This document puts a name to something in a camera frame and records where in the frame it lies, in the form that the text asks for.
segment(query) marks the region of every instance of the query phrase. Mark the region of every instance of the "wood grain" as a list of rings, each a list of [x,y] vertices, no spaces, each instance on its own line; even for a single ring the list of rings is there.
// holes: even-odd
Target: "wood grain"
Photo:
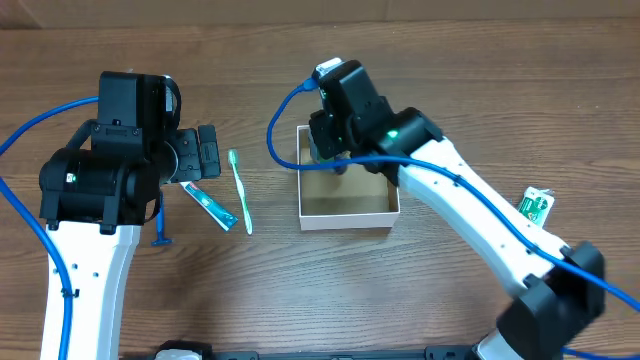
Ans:
[[[432,210],[402,194],[390,230],[302,233],[296,177],[271,161],[266,123],[313,66],[357,58],[396,109],[423,110],[469,163],[516,203],[529,186],[557,202],[547,228],[589,240],[608,279],[640,297],[640,21],[439,21],[357,25],[0,32],[0,138],[56,105],[95,95],[103,70],[171,74],[184,127],[213,123],[234,147],[255,233],[225,234],[176,186],[168,235],[145,227],[131,268],[123,353],[167,339],[260,352],[422,348],[472,343],[508,304],[483,261]],[[319,108],[297,98],[275,131],[293,159],[295,125]],[[95,106],[36,126],[0,160],[37,213],[38,172]],[[235,214],[227,166],[201,187]],[[37,359],[46,254],[0,200],[0,359]],[[613,298],[572,344],[638,351],[637,315]]]
[[[40,25],[20,0],[0,1],[0,29],[39,29]]]

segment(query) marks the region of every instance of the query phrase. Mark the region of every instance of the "cable clip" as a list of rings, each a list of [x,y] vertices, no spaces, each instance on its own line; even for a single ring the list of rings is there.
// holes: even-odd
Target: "cable clip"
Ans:
[[[77,298],[80,296],[80,289],[76,289],[75,292],[70,293],[69,290],[62,288],[62,291],[60,291],[62,293],[62,297],[63,298],[68,298],[68,297],[73,297],[73,298]]]

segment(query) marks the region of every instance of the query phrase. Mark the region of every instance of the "toothbrush handle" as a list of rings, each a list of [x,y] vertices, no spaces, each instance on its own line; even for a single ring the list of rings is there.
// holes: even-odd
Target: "toothbrush handle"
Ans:
[[[233,177],[236,180],[236,189],[238,189],[238,195],[240,196],[240,202],[242,203],[242,214],[244,215],[244,225],[247,228],[247,234],[253,234],[253,222],[251,221],[251,214],[249,214],[249,207],[247,206],[247,196],[244,190],[244,184],[240,180],[238,175],[238,169],[235,165],[233,167]]]

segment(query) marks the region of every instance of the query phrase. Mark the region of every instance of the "toothpaste tube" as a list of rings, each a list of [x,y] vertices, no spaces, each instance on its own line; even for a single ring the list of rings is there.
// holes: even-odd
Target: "toothpaste tube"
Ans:
[[[238,218],[233,216],[227,209],[223,208],[215,202],[204,191],[200,190],[193,182],[181,182],[180,185],[191,195],[191,197],[202,206],[202,208],[211,215],[211,217],[220,225],[224,231],[229,231],[231,227],[238,222]]]
[[[555,199],[551,189],[538,190],[530,186],[524,192],[518,211],[534,224],[542,227],[551,212],[554,202]]]

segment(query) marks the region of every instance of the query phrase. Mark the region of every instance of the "open white box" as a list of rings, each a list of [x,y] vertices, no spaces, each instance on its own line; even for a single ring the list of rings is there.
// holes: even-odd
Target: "open white box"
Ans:
[[[312,162],[309,126],[297,128],[298,164]],[[351,166],[343,175],[298,171],[298,217],[302,230],[393,227],[400,216],[398,189],[382,174]]]

